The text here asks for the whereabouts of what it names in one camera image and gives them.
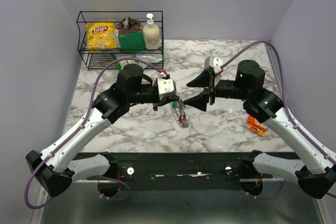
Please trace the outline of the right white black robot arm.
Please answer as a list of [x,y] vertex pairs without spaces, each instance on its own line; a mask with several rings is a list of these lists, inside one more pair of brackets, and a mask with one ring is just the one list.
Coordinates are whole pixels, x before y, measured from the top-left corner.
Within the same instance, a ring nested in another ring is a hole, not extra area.
[[252,151],[243,160],[239,172],[249,178],[259,173],[283,178],[298,184],[307,195],[323,198],[335,184],[335,164],[329,160],[335,152],[327,150],[319,141],[307,140],[312,134],[291,117],[280,97],[263,87],[265,71],[257,62],[241,61],[234,80],[221,79],[220,62],[218,58],[206,59],[202,73],[187,84],[203,91],[184,103],[206,111],[217,98],[242,100],[247,114],[273,130],[299,158],[277,158]]

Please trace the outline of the orange packet near arm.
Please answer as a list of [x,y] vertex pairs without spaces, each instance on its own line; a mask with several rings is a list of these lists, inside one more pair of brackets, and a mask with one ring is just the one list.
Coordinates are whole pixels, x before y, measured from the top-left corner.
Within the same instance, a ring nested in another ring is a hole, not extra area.
[[266,125],[260,123],[257,119],[250,115],[247,118],[246,127],[261,137],[264,137],[268,131],[268,127]]

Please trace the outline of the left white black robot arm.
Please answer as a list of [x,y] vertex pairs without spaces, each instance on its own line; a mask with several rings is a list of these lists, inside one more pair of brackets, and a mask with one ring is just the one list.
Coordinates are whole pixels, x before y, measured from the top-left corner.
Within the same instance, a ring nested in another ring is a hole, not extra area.
[[141,66],[126,65],[109,89],[91,97],[87,112],[76,125],[54,144],[26,155],[32,178],[52,198],[77,180],[93,176],[112,179],[116,166],[103,154],[77,161],[75,156],[100,132],[128,113],[131,105],[151,103],[157,110],[178,99],[175,81],[168,74],[152,80]]

